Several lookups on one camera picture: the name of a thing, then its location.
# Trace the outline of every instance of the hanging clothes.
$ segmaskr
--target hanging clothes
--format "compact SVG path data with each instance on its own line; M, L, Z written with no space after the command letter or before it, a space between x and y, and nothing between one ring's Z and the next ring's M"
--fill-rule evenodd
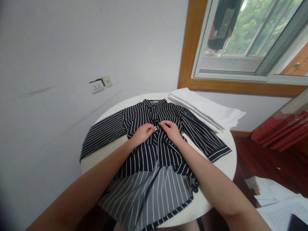
M242 0L219 1L208 40L210 49L220 50L224 47L227 38L233 33L241 7Z

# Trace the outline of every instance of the red floor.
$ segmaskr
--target red floor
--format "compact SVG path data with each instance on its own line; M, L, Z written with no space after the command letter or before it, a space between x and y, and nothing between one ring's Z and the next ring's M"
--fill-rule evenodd
M254 175L272 179L293 192L308 197L308 156L295 147L279 152L263 148L248 138L235 137L234 140L237 167L233 181L254 206L256 206L256 200L244 182L245 179ZM107 218L108 215L104 211L94 207L76 230L102 231ZM206 231L229 230L224 219L215 209L201 218Z

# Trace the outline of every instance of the round white table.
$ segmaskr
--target round white table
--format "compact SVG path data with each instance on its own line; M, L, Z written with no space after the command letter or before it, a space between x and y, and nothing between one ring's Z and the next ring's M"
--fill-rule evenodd
M129 98L127 100L122 101L121 103L118 103L112 108L110 108L95 123L101 121L107 116L110 116L124 108L130 107L139 102L142 102L144 99L163 99L165 98L167 102L171 102L167 98L168 95L169 95L168 93L150 93L150 94L144 94L144 95L139 95L139 96ZM199 150L199 148L195 146L195 144L189 139L189 137L186 136L185 134L184 136L188 140L188 143L192 147L194 147L205 158L205 155ZM226 174L231 180L233 180L235 169L236 169L236 161L237 161L236 148L235 148L233 137L230 131L219 133L217 134L217 136L220 139L222 139L226 143L226 145L228 145L228 147L232 150L232 152L230 152L229 154L217 160L214 163L214 165L218 167L224 174ZM111 154L114 150L116 150L119 146L121 146L127 140L128 140L127 136L122 136L119 139L116 139L115 141L109 143L108 145L100 148L99 150L87 156L86 158L82 159L81 160L82 174L84 174L86 171L88 171L93 166L95 166L98 162L106 158L109 154ZM198 193L193 193L193 194L194 194L193 201L183 211L181 211L180 213L178 213L171 219L167 220L163 224L161 224L159 228L172 227L172 226L177 226L177 225L187 223L189 221L192 221L204 215L213 207L209 203L208 199L206 198L205 194L200 188L199 188Z

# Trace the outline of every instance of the person's right hand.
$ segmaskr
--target person's right hand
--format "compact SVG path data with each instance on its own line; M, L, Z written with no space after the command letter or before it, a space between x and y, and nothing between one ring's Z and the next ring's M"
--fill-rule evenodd
M183 141L180 131L175 123L169 120L164 120L160 122L160 125L174 145Z

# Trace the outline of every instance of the door handle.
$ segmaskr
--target door handle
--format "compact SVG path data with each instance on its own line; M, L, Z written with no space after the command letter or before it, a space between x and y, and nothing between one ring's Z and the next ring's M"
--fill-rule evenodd
M301 63L294 63L294 64L292 64L292 66L299 66L299 65L301 65Z

